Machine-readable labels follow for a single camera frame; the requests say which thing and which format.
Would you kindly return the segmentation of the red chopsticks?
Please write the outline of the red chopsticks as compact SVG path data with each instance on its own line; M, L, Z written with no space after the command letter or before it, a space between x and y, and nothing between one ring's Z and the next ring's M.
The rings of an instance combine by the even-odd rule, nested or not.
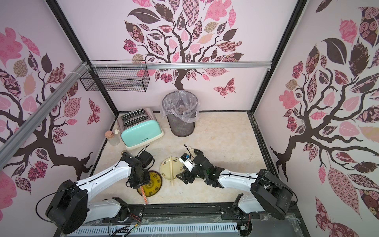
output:
M142 195L142 197L143 197L143 199L144 199L144 203L145 203L145 205L148 205L149 202L148 202L148 200L147 200L147 197L146 197L146 194L145 194L145 191L144 191L143 186L140 188L140 192L141 192L141 195Z

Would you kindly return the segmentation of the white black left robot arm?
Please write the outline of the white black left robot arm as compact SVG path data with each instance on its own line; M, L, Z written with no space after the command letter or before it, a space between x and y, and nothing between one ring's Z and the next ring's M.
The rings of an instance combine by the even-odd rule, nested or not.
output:
M123 222L129 217L129 205L120 197L110 200L91 202L103 190L125 179L127 187L139 189L150 182L149 165L154 163L153 156L142 151L134 157L127 151L111 167L89 178L76 182L67 180L53 193L45 215L61 233L67 235L76 231L82 224L113 219Z

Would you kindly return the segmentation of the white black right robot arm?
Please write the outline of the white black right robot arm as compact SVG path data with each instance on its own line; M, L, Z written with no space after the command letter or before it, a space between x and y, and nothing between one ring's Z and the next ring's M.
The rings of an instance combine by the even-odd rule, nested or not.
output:
M240 194L234 202L237 215L266 212L278 220L284 220L294 195L292 189L266 169L257 173L233 172L213 166L203 153L194 158L184 153L179 161L183 172L176 175L185 184L202 179L214 188L232 188L248 192Z

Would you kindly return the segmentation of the cream plate middle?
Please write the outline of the cream plate middle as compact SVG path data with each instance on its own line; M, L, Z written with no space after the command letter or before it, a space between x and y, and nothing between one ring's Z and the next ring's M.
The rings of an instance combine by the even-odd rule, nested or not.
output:
M176 175L184 171L183 164L177 157L169 157L165 159L159 168L161 176L166 180L176 180Z

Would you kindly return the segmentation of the cream plate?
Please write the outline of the cream plate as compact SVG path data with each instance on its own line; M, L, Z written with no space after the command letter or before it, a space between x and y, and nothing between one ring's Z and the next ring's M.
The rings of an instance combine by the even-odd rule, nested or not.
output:
M203 155L203 152L199 149L190 149L190 154L192 157L196 157L198 155Z
M165 159L159 168L161 176L166 180L176 180L176 175L184 171L183 164L177 157L169 157Z

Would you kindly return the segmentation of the yellow black patterned plate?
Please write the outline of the yellow black patterned plate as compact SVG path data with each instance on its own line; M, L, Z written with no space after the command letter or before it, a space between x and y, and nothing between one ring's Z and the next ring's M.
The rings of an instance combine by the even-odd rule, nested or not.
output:
M145 196L152 197L159 192L162 187L162 176L156 171L149 171L150 181L148 184L142 186Z

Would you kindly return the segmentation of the cream plate right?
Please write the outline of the cream plate right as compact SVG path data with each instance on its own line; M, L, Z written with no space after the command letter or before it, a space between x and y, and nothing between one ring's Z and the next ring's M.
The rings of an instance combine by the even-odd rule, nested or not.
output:
M203 155L203 152L199 149L190 149L190 154L192 157L196 157L198 155Z

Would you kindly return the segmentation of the mint green toaster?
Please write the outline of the mint green toaster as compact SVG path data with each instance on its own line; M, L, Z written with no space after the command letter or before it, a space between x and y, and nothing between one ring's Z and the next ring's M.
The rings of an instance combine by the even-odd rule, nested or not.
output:
M164 131L150 108L142 108L120 116L115 133L120 135L126 150L144 147L164 136Z

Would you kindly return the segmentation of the black mesh trash bin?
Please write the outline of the black mesh trash bin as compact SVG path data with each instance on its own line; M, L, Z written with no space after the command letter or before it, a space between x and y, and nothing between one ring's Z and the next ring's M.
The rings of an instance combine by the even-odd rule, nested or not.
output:
M192 122L192 123L183 122L172 115L168 115L166 117L168 119L170 129L175 136L187 137L187 136L190 136L194 132L196 122Z

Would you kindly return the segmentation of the clear plastic bin liner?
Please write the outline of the clear plastic bin liner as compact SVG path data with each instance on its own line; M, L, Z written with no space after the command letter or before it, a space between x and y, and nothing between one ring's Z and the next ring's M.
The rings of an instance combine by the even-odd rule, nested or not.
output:
M200 103L190 91L178 90L164 96L160 104L162 117L172 115L183 122L192 123L199 119Z

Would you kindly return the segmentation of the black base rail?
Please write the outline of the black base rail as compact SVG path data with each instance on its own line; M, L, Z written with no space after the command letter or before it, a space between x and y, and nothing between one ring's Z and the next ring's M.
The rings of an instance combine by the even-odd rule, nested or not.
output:
M130 205L127 220L116 222L104 218L83 224L84 226L190 224L190 223L236 223L239 234L176 234L168 237L302 237L297 207L290 207L284 220L278 220L266 212L237 215L232 202L181 203Z

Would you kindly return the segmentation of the aluminium frame bar rear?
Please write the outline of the aluminium frame bar rear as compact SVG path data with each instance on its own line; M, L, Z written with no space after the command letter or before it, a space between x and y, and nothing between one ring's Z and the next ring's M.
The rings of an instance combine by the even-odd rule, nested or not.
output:
M147 70L165 70L165 69L213 69L213 68L271 68L272 62L268 61L252 61L252 62L207 62L207 63L127 63L126 61L111 63L105 61L104 63L95 61L91 62L93 69L127 69L127 68L140 68Z

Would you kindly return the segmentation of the aluminium frame bar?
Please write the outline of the aluminium frame bar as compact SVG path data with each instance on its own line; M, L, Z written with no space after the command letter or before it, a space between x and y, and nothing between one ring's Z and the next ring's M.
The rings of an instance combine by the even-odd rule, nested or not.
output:
M88 72L87 62L81 62L56 90L37 108L37 110L20 126L15 135L11 136L1 147L1 169L9 162L21 145L31 136L52 109L58 104L69 89Z
M147 70L165 70L165 69L213 69L213 68L271 68L272 62L268 61L252 61L252 62L207 62L207 63L127 63L126 61L111 63L105 61L104 63L95 61L91 62L93 69L127 69L127 68L140 68Z

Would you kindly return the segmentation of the aluminium frame bar left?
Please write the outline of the aluminium frame bar left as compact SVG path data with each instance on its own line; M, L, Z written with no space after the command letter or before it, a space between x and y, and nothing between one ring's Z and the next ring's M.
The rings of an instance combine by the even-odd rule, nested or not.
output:
M11 136L1 147L1 169L9 162L21 145L31 136L52 109L58 104L69 89L88 72L87 62L81 62L56 90L37 108L37 110L20 126L15 135Z

